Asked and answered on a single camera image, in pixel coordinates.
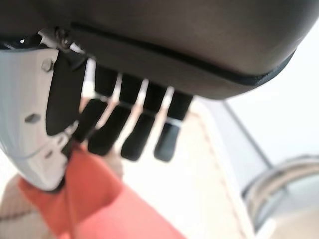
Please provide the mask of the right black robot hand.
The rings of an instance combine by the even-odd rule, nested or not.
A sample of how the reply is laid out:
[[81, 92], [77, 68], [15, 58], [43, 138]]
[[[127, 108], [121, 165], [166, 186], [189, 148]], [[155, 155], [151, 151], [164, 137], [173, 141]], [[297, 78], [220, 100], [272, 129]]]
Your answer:
[[193, 96], [270, 81], [318, 17], [316, 0], [3, 0], [1, 151], [30, 184], [59, 190], [72, 143], [107, 154], [148, 80], [121, 155], [138, 160], [173, 87], [154, 150], [170, 161]]

